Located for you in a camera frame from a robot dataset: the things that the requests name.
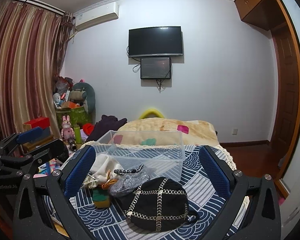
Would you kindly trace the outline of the green yellow knit sock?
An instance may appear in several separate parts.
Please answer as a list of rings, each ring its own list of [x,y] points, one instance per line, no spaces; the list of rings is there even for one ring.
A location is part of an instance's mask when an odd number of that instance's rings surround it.
[[[106,209],[110,207],[110,197],[107,190],[100,187],[93,189],[92,201],[98,209]]]

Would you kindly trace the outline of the grey glittery knit item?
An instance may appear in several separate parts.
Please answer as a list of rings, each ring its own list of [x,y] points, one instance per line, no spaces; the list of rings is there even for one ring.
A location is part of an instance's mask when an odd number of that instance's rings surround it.
[[[108,193],[112,197],[121,198],[132,193],[136,188],[149,180],[150,176],[145,172],[126,174],[110,186]]]

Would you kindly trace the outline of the black hat with chain grid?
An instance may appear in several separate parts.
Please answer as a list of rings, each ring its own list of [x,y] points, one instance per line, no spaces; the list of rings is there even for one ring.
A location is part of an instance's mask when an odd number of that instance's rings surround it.
[[[139,185],[119,201],[127,220],[150,232],[170,231],[199,220],[198,212],[190,208],[186,190],[166,177]]]

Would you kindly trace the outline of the red box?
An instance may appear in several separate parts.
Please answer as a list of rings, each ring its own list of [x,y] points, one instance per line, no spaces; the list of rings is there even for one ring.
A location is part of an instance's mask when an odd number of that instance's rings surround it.
[[[41,129],[50,127],[50,119],[48,117],[39,117],[23,123],[24,131],[29,131],[36,127],[40,127]]]

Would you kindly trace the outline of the pink rabbit doll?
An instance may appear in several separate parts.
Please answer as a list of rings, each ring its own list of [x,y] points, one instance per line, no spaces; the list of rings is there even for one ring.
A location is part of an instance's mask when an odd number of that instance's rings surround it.
[[[75,139],[75,133],[71,127],[70,116],[63,116],[61,136],[64,140]]]

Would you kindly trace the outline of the green bottle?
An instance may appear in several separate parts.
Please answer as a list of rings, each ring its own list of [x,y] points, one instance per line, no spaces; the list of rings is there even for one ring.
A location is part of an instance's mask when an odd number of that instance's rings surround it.
[[[79,125],[74,126],[76,144],[82,143],[81,129]]]

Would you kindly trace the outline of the red plush item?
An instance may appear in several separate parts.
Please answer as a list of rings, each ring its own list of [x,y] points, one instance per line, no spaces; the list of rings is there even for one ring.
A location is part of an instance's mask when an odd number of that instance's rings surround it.
[[[94,130],[94,125],[91,123],[86,123],[82,126],[83,132],[89,136],[91,135],[92,131]]]

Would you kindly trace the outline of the green cardboard box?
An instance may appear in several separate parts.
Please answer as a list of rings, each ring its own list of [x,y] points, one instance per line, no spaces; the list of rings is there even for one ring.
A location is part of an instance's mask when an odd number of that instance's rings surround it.
[[[65,108],[65,109],[57,109],[56,116],[59,129],[62,129],[63,116],[70,116],[71,125],[79,125],[82,127],[84,124],[92,123],[92,115],[88,114],[84,107],[77,108]]]

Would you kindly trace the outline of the white cream cloth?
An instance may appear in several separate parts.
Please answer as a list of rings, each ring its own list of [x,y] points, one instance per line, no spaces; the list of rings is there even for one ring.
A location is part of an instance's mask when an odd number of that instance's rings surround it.
[[[107,154],[99,154],[88,172],[82,187],[94,189],[100,186],[102,189],[107,190],[120,178],[120,175],[116,174],[114,170],[121,169],[122,166],[115,158]]]

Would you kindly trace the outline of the dark purple garment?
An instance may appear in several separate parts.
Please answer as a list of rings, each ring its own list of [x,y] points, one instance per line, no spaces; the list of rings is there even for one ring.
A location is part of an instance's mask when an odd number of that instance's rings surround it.
[[[98,141],[102,136],[104,136],[109,131],[118,131],[123,125],[127,123],[127,119],[118,119],[114,115],[102,115],[101,120],[97,122],[86,139],[85,142]]]

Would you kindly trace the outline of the grey green plush toy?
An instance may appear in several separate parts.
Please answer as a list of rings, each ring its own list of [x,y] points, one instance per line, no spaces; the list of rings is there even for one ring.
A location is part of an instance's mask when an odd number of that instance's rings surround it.
[[[86,82],[74,84],[69,99],[74,103],[82,103],[84,110],[88,114],[92,114],[95,110],[95,91],[93,87]]]

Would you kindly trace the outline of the black white beaded band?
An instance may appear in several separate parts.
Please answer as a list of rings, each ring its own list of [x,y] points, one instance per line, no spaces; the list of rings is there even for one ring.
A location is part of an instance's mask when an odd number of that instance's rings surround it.
[[[124,169],[115,169],[114,173],[117,174],[117,175],[120,175],[120,176],[124,176],[126,174],[139,173],[139,172],[142,171],[143,167],[144,167],[144,165],[141,164],[139,167],[133,168],[133,169],[127,169],[127,170],[124,170]]]

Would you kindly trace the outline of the striped red gold curtain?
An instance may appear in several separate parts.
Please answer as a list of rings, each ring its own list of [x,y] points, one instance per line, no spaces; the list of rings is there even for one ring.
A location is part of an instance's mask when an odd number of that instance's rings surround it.
[[[63,16],[40,7],[0,0],[0,129],[23,131],[27,121],[47,117],[60,137],[53,90],[73,29]]]

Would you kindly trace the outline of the yellow curved object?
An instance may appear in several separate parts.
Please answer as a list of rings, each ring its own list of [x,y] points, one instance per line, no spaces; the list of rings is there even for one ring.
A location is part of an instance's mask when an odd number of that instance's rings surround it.
[[[163,114],[154,108],[149,108],[145,110],[139,117],[139,119],[146,119],[146,118],[164,118]]]

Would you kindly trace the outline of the blue white patterned tablecloth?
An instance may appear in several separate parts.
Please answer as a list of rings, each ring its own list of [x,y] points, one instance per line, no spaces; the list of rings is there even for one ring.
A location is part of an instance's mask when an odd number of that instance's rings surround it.
[[[185,147],[180,181],[187,192],[190,207],[200,216],[194,224],[169,232],[150,233],[126,221],[115,200],[109,208],[98,209],[93,204],[93,192],[89,189],[80,189],[76,196],[70,198],[70,203],[96,239],[199,239],[225,203],[199,162],[199,149],[196,145]]]

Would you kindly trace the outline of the clear plastic storage bin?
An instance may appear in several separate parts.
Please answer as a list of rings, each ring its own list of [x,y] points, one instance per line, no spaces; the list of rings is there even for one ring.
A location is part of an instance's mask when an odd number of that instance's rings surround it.
[[[144,165],[151,178],[181,180],[185,148],[180,131],[108,131],[88,146],[112,156],[124,169]]]

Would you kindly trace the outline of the beige fleece blanket colour patches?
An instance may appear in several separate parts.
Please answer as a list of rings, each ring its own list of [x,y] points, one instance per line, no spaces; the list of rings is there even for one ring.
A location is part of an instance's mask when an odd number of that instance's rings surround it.
[[[219,145],[214,126],[202,120],[181,121],[165,118],[145,118],[130,121],[120,127],[118,131],[179,131],[183,134],[183,143],[185,145]]]

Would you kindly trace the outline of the brown wooden door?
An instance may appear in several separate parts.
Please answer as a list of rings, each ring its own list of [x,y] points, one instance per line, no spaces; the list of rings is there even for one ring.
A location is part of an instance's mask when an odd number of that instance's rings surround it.
[[[284,22],[271,29],[278,72],[278,102],[271,144],[284,157],[276,177],[282,179],[292,160],[300,134],[300,43],[282,0],[275,0]]]

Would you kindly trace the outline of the brown wooden overhead cabinet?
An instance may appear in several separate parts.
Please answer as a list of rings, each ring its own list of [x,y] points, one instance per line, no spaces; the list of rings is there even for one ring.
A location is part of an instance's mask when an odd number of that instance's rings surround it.
[[[277,0],[235,0],[241,21],[271,30],[286,21]]]

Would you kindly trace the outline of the white wall socket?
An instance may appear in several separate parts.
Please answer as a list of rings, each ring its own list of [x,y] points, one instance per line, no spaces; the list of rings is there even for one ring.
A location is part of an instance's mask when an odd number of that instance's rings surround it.
[[[234,129],[232,130],[232,135],[237,135],[237,132],[238,132],[238,129],[237,129],[237,128],[234,128]]]

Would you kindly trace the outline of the small black wall monitor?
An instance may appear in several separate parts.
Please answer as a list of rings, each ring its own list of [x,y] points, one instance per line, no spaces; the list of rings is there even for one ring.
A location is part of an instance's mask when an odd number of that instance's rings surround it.
[[[140,59],[140,79],[166,80],[171,78],[170,57],[144,57]]]

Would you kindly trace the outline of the white wall air conditioner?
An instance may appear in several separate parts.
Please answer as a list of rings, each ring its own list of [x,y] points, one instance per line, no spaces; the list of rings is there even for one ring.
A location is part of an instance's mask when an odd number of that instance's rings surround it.
[[[116,2],[102,5],[76,16],[76,31],[82,31],[101,23],[117,20],[119,5]]]

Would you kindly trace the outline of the large black wall television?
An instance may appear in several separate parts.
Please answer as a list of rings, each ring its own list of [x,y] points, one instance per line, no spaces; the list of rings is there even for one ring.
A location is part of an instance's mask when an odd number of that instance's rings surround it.
[[[181,26],[130,29],[128,57],[183,56]]]

